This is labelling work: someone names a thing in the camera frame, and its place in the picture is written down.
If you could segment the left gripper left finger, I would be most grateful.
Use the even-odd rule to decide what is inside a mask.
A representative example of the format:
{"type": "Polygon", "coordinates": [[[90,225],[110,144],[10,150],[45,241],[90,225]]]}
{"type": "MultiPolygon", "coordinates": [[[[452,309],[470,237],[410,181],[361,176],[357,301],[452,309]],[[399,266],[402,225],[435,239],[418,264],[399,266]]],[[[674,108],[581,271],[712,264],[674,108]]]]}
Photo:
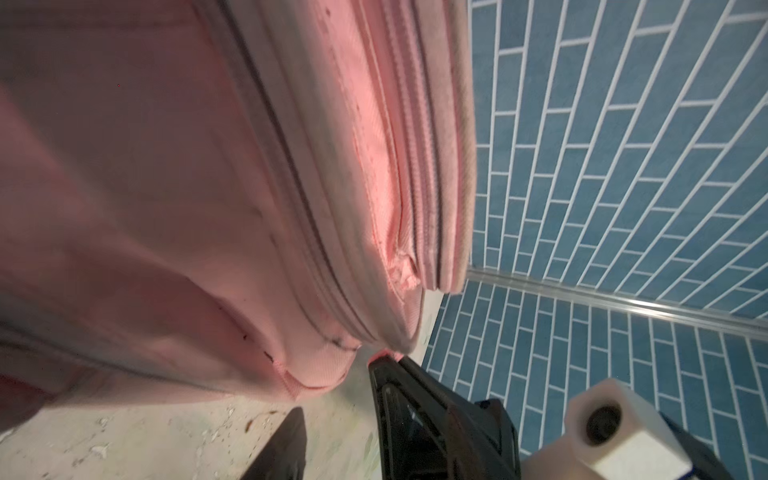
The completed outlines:
{"type": "Polygon", "coordinates": [[[241,480],[302,480],[307,430],[301,407],[293,408],[265,444],[241,480]]]}

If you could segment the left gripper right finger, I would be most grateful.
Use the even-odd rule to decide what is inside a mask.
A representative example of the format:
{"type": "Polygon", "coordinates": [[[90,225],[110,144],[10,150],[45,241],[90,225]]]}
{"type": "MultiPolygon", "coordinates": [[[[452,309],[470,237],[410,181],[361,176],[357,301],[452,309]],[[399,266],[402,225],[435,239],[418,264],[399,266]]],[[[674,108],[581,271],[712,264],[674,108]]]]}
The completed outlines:
{"type": "Polygon", "coordinates": [[[407,356],[368,363],[384,479],[519,479],[517,431],[498,399],[470,402],[407,356]]]}

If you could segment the pink student backpack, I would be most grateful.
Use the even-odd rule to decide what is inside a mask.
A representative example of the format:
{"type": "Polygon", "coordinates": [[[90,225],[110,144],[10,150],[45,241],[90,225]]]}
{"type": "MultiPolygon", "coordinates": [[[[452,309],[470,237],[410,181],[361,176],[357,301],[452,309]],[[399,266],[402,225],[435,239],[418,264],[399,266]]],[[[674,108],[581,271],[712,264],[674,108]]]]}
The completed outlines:
{"type": "Polygon", "coordinates": [[[5,1],[1,427],[292,402],[457,293],[463,1],[5,1]]]}

